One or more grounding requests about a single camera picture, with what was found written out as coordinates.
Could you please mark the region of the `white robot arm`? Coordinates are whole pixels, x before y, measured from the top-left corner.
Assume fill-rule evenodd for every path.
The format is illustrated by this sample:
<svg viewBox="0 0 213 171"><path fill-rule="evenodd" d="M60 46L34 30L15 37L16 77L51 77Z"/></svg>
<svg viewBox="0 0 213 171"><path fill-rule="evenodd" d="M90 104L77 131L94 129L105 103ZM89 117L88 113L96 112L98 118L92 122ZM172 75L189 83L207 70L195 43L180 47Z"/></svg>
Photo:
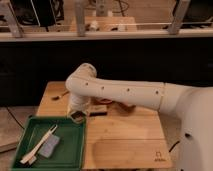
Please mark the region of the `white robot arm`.
<svg viewBox="0 0 213 171"><path fill-rule="evenodd" d="M69 106L83 111L92 97L130 103L174 115L181 122L179 171L213 171L213 86L101 79L83 63L66 79Z"/></svg>

